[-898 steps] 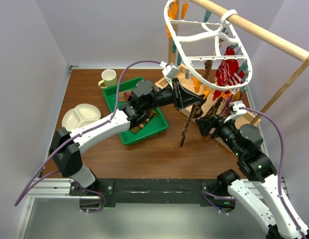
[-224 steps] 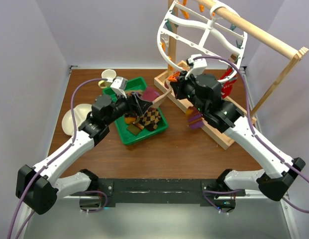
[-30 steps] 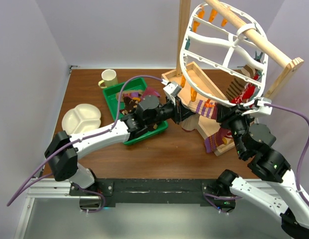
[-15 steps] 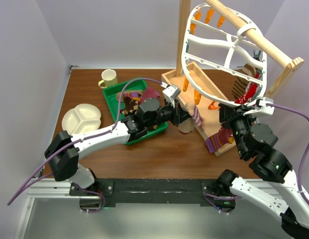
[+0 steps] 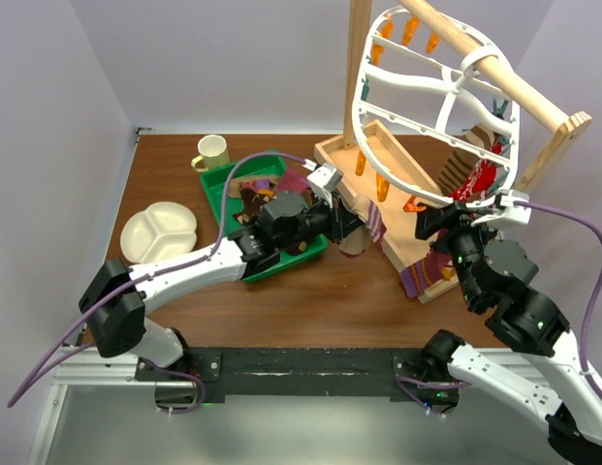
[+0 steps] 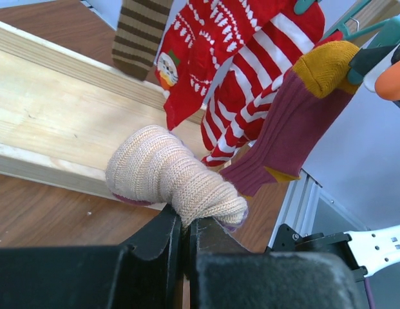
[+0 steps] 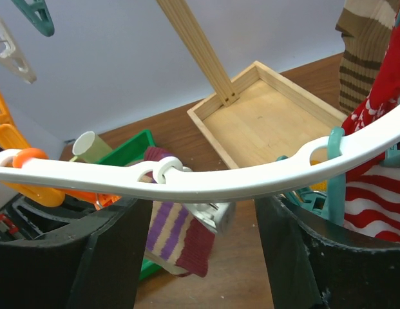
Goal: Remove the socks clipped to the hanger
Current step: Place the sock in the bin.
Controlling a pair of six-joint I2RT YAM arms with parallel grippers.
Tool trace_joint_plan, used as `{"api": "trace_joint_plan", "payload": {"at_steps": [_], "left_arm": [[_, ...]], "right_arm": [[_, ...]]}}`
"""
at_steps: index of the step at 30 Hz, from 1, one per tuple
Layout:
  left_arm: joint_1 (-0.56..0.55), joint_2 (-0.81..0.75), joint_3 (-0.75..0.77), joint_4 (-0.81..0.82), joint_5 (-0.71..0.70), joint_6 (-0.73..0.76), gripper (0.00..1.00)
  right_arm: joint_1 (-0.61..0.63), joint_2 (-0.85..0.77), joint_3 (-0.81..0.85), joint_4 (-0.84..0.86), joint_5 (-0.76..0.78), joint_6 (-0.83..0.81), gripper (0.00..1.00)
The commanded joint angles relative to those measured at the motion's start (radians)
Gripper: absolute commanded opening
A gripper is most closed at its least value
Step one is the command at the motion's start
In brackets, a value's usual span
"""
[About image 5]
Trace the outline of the cream maroon purple sock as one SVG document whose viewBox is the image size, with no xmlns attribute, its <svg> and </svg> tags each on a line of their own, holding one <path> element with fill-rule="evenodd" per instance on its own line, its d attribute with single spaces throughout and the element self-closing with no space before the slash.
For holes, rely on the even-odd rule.
<svg viewBox="0 0 602 465">
<path fill-rule="evenodd" d="M 362 224 L 342 239 L 339 251 L 348 258 L 355 258 L 372 245 L 381 249 L 387 228 L 378 204 L 370 197 L 358 195 L 353 198 L 349 210 L 358 216 Z"/>
</svg>

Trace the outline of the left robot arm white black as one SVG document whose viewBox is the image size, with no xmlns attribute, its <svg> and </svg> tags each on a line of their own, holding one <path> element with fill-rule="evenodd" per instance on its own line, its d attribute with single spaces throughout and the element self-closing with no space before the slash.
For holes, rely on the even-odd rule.
<svg viewBox="0 0 602 465">
<path fill-rule="evenodd" d="M 208 247 L 132 268 L 105 262 L 79 300 L 99 355 L 132 353 L 170 380 L 184 378 L 191 357 L 179 335 L 147 320 L 158 308 L 216 284 L 239 281 L 276 266 L 288 248 L 322 235 L 339 243 L 363 226 L 339 196 L 307 205 L 298 193 L 266 203 L 238 230 Z"/>
</svg>

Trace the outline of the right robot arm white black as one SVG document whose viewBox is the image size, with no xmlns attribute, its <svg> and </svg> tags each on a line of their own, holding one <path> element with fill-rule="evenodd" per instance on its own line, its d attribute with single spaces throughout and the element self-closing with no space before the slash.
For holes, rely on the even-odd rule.
<svg viewBox="0 0 602 465">
<path fill-rule="evenodd" d="M 450 375 L 503 401 L 547 431 L 550 447 L 567 462 L 602 464 L 602 379 L 556 304 L 531 287 L 538 267 L 520 244 L 497 238 L 461 202 L 418 212 L 415 235 L 437 237 L 431 248 L 450 255 L 468 310 L 490 311 L 487 328 L 546 384 L 492 363 L 446 330 L 422 350 L 425 374 L 435 381 Z"/>
</svg>

